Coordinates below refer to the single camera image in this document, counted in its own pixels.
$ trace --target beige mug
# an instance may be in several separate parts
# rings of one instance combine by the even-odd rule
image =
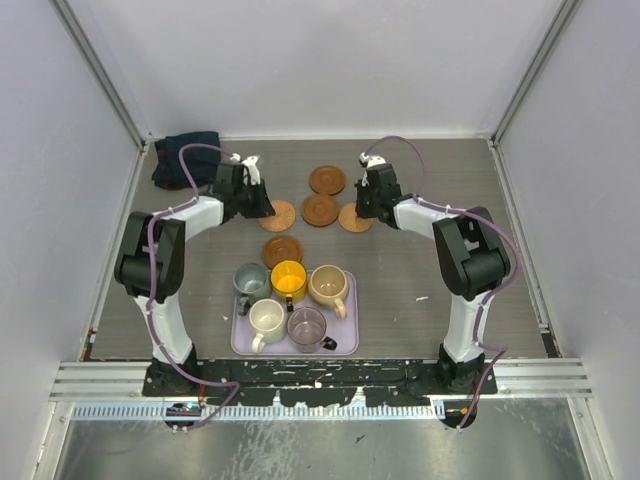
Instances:
[[[309,279],[308,289],[318,305],[333,308],[338,318],[347,318],[344,301],[349,295],[349,281],[340,268],[335,265],[316,268]]]

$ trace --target white wall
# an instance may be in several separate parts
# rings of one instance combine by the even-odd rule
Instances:
[[[560,0],[71,0],[158,137],[492,133]]]
[[[638,478],[640,3],[582,4],[503,144],[569,355],[583,358],[611,452]]]
[[[4,2],[0,45],[0,477],[19,480],[81,346],[136,148],[49,2]]]

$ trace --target wooden coaster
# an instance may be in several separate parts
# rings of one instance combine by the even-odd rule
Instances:
[[[337,195],[347,184],[347,177],[338,167],[325,165],[311,172],[309,185],[311,190],[325,195]]]
[[[360,218],[356,215],[355,203],[348,203],[342,207],[338,221],[342,228],[353,233],[366,232],[373,225],[373,218]]]
[[[274,200],[271,205],[276,214],[272,217],[261,218],[260,225],[270,232],[284,232],[296,220],[296,209],[284,200]]]
[[[289,235],[273,237],[262,248],[262,261],[267,268],[273,268],[284,260],[302,261],[304,250],[300,242]]]
[[[340,205],[335,198],[322,193],[307,197],[302,203],[302,218],[314,227],[326,227],[336,221]]]

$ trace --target metal edge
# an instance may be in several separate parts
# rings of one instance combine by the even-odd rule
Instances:
[[[50,480],[55,476],[58,461],[69,430],[73,403],[49,403],[51,420],[34,466],[33,480]]]
[[[597,402],[598,400],[595,398],[587,400],[587,408],[591,413],[591,419],[595,426],[596,432],[598,433],[598,437],[600,438],[600,445],[602,447],[604,457],[607,460],[609,471],[611,472],[611,475],[614,479],[622,478],[622,470],[620,468],[620,464],[617,462],[616,456],[612,451],[613,443],[611,441],[611,434],[604,422],[604,419],[602,418],[602,410],[598,408]]]
[[[167,421],[192,422],[194,417],[168,416],[166,410],[174,401],[156,399],[154,402],[122,401],[113,404],[104,402],[80,402],[73,409],[71,419],[80,421]],[[396,420],[401,418],[412,420],[437,420],[445,417],[444,403],[433,402],[433,405],[414,405],[402,407],[367,407],[364,395],[349,405],[329,405],[326,407],[307,408],[306,406],[287,407],[277,399],[272,406],[232,405],[221,410],[212,418],[214,422],[228,421],[263,421],[263,420]],[[203,408],[196,419],[202,419],[213,413],[215,407]]]
[[[63,363],[51,401],[136,401],[142,396],[148,362]],[[483,398],[590,398],[591,386],[579,359],[511,359],[495,367],[498,393]],[[469,399],[469,395],[430,395],[433,400]]]
[[[443,131],[443,132],[434,132],[434,133],[420,133],[420,132],[407,132],[402,133],[402,136],[410,139],[410,140],[489,140],[491,139],[492,134],[485,133],[482,131],[473,132],[473,131]],[[264,141],[341,141],[341,140],[371,140],[374,141],[382,136],[384,133],[363,133],[363,134],[344,134],[344,135],[224,135],[223,132],[220,133],[220,142],[224,144],[224,142],[264,142]],[[147,139],[151,142],[155,142],[157,140],[162,140],[164,137],[158,137],[152,135]]]
[[[540,43],[538,50],[533,56],[533,59],[531,60],[526,73],[522,77],[518,88],[511,97],[509,106],[505,110],[502,119],[498,122],[498,127],[496,128],[495,133],[491,137],[496,144],[500,144],[504,138],[505,132],[509,128],[509,125],[511,125],[511,121],[520,109],[520,106],[531,89],[531,86],[540,75],[540,72],[551,56],[553,49],[558,44],[558,40],[562,36],[562,33],[565,31],[581,3],[582,0],[563,0],[558,7],[558,11],[542,38],[542,42]]]
[[[131,169],[131,173],[129,175],[129,179],[127,180],[127,186],[125,188],[124,198],[120,203],[120,208],[118,210],[118,224],[116,227],[116,231],[111,237],[111,241],[109,242],[109,246],[107,248],[107,255],[102,265],[102,270],[100,272],[100,281],[96,287],[96,291],[94,293],[93,300],[93,308],[91,312],[91,316],[89,317],[89,322],[85,326],[83,342],[80,347],[80,351],[76,358],[81,358],[82,352],[84,350],[84,339],[87,338],[89,331],[91,328],[97,328],[100,323],[100,316],[102,315],[102,308],[104,307],[104,302],[107,298],[107,291],[109,290],[109,279],[111,278],[111,272],[113,271],[113,267],[116,263],[116,257],[118,254],[118,249],[116,248],[118,242],[122,238],[122,234],[124,233],[124,227],[127,223],[128,213],[131,209],[131,204],[133,203],[133,197],[136,192],[136,186],[138,184],[138,179],[140,178],[140,172],[142,170],[142,165],[144,163],[145,158],[147,157],[147,153],[149,152],[149,143],[141,148],[138,152],[138,155],[135,160],[135,164]]]
[[[533,308],[538,318],[538,327],[540,328],[541,333],[545,330],[551,331],[553,337],[557,339],[553,329],[549,307],[547,306],[547,302],[545,300],[543,287],[536,272],[531,248],[529,247],[529,244],[527,242],[525,229],[520,219],[520,214],[518,213],[518,202],[513,193],[513,183],[511,181],[511,177],[509,176],[509,171],[504,159],[502,147],[491,140],[489,140],[487,143],[489,146],[489,150],[493,155],[496,172],[498,173],[498,181],[500,182],[502,194],[504,197],[504,203],[507,207],[507,213],[509,216],[509,221],[511,223],[511,230],[515,235],[516,243],[520,247],[520,254],[524,263],[523,272],[527,281],[527,285],[529,287],[531,303],[533,304]]]
[[[578,434],[582,454],[584,455],[593,479],[611,479],[613,472],[602,444],[602,437],[596,427],[589,403],[593,400],[584,398],[568,398],[569,411]]]
[[[111,103],[111,106],[114,108],[127,132],[129,132],[131,139],[138,147],[142,148],[144,145],[144,134],[136,127],[127,107],[118,94],[113,82],[109,78],[104,65],[96,54],[95,49],[91,45],[88,36],[80,25],[80,22],[69,5],[69,2],[67,0],[49,0],[49,3],[52,5],[60,18],[60,21],[65,26],[67,32],[71,36],[71,39],[76,44],[76,47],[84,58],[89,70],[91,70],[95,76],[100,88],[109,100],[109,103]]]

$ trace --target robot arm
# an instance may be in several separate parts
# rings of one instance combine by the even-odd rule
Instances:
[[[193,200],[193,205],[156,223],[153,247],[147,242],[147,228],[154,214],[133,212],[127,220],[116,260],[116,281],[125,286],[147,321],[151,275],[148,252],[149,248],[155,248],[158,282],[151,305],[154,328],[171,358],[192,375],[198,374],[193,371],[197,368],[193,361],[195,348],[185,330],[178,299],[184,277],[186,241],[226,223],[238,213],[245,218],[275,215],[260,176],[259,157],[239,160],[240,157],[234,155],[230,161],[221,162],[215,180],[203,195]],[[160,364],[169,363],[155,342],[153,358]]]
[[[420,204],[413,195],[402,195],[393,167],[382,157],[362,155],[360,163],[366,172],[356,183],[357,215],[378,218],[392,228],[416,232],[436,242],[442,278],[451,292],[449,330],[440,346],[438,370],[445,385],[462,387],[484,365],[479,343],[490,302],[482,309],[474,332],[482,293],[497,287],[509,274],[509,257],[502,241],[477,221]],[[483,207],[468,211],[491,220]]]

